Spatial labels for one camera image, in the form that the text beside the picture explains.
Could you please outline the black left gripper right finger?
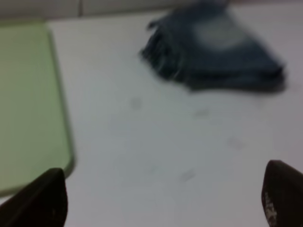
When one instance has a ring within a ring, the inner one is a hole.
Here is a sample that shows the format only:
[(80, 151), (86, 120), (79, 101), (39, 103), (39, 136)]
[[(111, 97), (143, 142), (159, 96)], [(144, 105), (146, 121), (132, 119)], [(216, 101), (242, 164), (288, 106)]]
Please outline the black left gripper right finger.
[(281, 160), (266, 166), (261, 201), (270, 227), (303, 225), (303, 174)]

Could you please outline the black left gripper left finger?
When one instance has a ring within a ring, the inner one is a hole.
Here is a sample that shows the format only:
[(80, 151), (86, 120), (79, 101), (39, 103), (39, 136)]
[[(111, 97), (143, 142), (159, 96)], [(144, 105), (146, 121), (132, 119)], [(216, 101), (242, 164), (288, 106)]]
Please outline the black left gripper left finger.
[(64, 171), (51, 168), (0, 206), (0, 225), (63, 227), (67, 214)]

